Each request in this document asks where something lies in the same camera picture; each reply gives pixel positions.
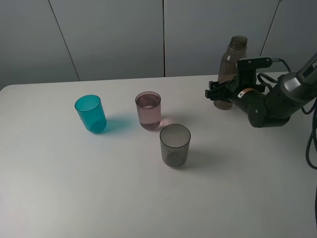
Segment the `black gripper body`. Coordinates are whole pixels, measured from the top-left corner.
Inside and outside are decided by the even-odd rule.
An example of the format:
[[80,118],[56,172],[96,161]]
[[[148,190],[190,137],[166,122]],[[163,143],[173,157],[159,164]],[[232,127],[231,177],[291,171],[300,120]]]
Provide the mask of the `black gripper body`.
[[231,99],[231,102],[234,105],[244,112],[266,112],[264,92],[255,90],[255,85],[239,86],[237,79],[233,79],[232,81],[234,96]]

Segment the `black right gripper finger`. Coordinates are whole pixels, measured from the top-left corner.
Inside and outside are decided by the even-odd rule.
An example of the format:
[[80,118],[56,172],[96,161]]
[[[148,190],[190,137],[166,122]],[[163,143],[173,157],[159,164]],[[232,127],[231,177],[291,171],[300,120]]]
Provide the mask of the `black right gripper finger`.
[[255,90],[259,91],[259,92],[264,92],[265,91],[265,85],[263,84],[256,84],[255,85]]

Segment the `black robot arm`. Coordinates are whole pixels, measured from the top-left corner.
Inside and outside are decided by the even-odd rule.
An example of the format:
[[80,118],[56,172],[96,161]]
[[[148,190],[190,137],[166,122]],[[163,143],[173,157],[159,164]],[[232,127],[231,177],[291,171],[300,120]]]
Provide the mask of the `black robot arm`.
[[297,72],[281,75],[274,87],[258,84],[257,69],[273,64],[270,57],[244,58],[237,61],[237,75],[223,83],[209,82],[205,97],[231,102],[245,112],[253,127],[279,127],[291,115],[317,97],[317,57],[313,55]]

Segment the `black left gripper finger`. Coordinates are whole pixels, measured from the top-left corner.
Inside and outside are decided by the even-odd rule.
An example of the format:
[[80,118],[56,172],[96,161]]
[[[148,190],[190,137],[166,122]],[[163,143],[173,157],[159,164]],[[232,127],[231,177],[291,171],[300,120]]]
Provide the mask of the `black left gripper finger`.
[[205,90],[205,97],[211,101],[231,101],[234,96],[233,81],[209,81],[209,88]]

